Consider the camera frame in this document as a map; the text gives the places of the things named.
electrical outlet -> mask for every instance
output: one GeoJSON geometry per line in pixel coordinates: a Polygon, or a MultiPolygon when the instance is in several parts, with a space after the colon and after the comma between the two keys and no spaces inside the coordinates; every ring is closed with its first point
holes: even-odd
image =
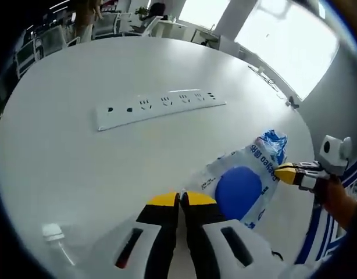
{"type": "Polygon", "coordinates": [[[194,109],[225,105],[213,93],[185,90],[117,100],[96,108],[98,131],[194,109]]]}

blue ball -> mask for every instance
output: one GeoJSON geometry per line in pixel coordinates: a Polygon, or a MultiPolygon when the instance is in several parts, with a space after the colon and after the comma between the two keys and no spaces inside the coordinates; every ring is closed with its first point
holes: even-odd
{"type": "Polygon", "coordinates": [[[241,220],[261,192],[261,180],[256,173],[248,167],[235,167],[221,176],[215,198],[225,217],[241,220]]]}

power strip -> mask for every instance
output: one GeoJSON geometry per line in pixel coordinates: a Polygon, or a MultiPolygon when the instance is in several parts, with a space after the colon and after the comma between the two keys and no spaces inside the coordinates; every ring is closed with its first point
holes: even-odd
{"type": "Polygon", "coordinates": [[[213,93],[201,90],[173,91],[161,96],[114,101],[96,108],[97,130],[105,131],[154,117],[225,104],[225,101],[213,93]]]}

round table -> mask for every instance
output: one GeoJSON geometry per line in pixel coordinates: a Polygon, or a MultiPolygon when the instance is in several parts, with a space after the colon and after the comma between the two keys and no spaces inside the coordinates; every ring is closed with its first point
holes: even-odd
{"type": "MultiPolygon", "coordinates": [[[[0,121],[0,194],[26,248],[53,271],[42,225],[58,223],[78,253],[155,195],[268,129],[288,135],[287,160],[312,161],[299,113],[248,65],[201,45],[162,38],[109,38],[76,45],[23,76],[0,121]],[[98,132],[98,104],[199,88],[227,105],[98,132]]],[[[255,231],[293,262],[313,196],[279,185],[255,231]]]]}

plastic bag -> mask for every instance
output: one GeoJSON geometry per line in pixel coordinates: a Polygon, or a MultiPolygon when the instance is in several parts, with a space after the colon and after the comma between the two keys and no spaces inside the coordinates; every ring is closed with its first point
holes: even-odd
{"type": "Polygon", "coordinates": [[[207,164],[203,170],[191,177],[185,188],[204,192],[216,199],[223,214],[229,219],[234,219],[237,213],[244,210],[244,208],[238,207],[247,203],[245,213],[241,213],[241,217],[237,219],[249,228],[254,228],[277,188],[279,180],[274,175],[274,169],[285,161],[286,144],[286,135],[269,130],[245,148],[207,164]],[[244,172],[244,170],[256,177],[256,180],[259,179],[260,185],[257,185],[256,190],[254,185],[247,185],[245,179],[238,179],[239,176],[234,176],[234,173],[244,172]],[[220,190],[216,190],[217,185],[223,187],[224,184],[227,187],[226,198],[230,199],[228,201],[226,198],[225,200],[222,198],[224,191],[219,195],[220,190]],[[253,192],[254,201],[249,204],[249,200],[245,199],[251,192],[253,192]]]}

